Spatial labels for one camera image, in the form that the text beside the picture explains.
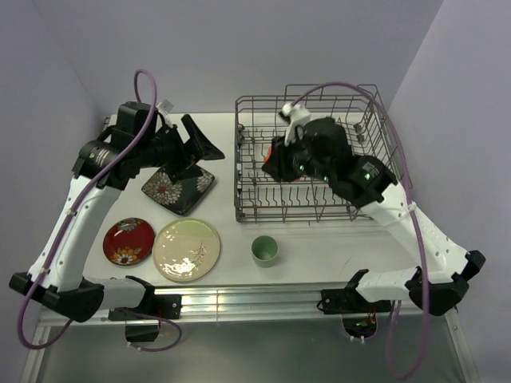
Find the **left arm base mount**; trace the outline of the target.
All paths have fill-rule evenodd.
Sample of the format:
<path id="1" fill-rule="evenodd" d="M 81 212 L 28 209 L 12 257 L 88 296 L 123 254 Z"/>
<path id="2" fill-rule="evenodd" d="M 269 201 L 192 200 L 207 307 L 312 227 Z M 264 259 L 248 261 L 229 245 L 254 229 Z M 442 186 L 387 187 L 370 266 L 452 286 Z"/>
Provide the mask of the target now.
<path id="1" fill-rule="evenodd" d="M 175 323 L 180 318 L 182 296 L 180 294 L 157 294 L 141 303 L 136 308 L 117 308 L 110 310 L 108 319 L 111 322 L 125 323 L 125 339 L 131 346 L 148 349 L 150 352 L 159 349 L 150 348 L 145 343 L 154 342 L 163 334 L 164 326 L 171 326 L 176 330 L 175 339 L 168 346 L 172 348 L 179 343 L 183 331 Z"/>

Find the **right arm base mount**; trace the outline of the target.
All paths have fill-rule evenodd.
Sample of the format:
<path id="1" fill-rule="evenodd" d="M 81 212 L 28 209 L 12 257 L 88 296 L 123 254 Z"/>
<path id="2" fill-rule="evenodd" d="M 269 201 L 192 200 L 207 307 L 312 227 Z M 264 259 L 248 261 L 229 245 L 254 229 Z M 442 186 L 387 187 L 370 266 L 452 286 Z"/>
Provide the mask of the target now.
<path id="1" fill-rule="evenodd" d="M 338 315 L 342 320 L 342 331 L 352 343 L 365 344 L 385 329 L 394 313 L 395 303 L 382 300 L 368 302 L 356 291 L 343 289 L 324 289 L 316 309 L 324 315 Z"/>

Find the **orange bowl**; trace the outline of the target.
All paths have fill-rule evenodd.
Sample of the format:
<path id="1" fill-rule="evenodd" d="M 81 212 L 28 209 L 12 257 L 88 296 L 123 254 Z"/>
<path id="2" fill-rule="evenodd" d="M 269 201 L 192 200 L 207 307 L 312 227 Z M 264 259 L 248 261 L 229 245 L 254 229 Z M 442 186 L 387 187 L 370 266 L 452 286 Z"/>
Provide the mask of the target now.
<path id="1" fill-rule="evenodd" d="M 268 147 L 267 154 L 264 157 L 264 162 L 263 162 L 264 164 L 266 164 L 271 159 L 272 150 L 273 150 L 273 145 Z"/>

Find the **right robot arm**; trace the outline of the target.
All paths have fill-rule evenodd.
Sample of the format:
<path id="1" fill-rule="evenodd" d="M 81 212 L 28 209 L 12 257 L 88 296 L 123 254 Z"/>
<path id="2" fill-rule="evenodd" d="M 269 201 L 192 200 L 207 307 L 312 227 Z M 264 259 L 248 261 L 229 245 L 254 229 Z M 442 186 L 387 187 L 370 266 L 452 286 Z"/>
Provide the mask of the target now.
<path id="1" fill-rule="evenodd" d="M 293 103 L 286 103 L 279 116 L 287 130 L 272 139 L 263 171 L 280 183 L 304 176 L 323 181 L 386 229 L 417 263 L 403 270 L 358 271 L 347 283 L 343 301 L 361 311 L 373 302 L 411 300 L 434 316 L 454 308 L 485 256 L 449 239 L 380 159 L 354 154 L 344 127 L 333 118 L 314 119 Z"/>

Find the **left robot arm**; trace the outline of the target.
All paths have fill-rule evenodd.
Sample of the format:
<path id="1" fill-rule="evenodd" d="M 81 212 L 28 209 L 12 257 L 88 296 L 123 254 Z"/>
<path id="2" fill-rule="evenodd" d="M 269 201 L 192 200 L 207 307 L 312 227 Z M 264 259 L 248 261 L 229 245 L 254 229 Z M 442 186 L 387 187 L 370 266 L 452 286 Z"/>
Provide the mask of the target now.
<path id="1" fill-rule="evenodd" d="M 88 280 L 85 261 L 110 208 L 143 168 L 163 168 L 171 180 L 196 175 L 200 160 L 225 155 L 185 114 L 189 134 L 182 140 L 157 109 L 122 104 L 110 138 L 85 144 L 73 166 L 69 194 L 49 241 L 33 266 L 13 274 L 11 290 L 75 322 L 86 322 L 103 309 L 127 309 L 147 318 L 156 308 L 155 287 L 140 278 Z"/>

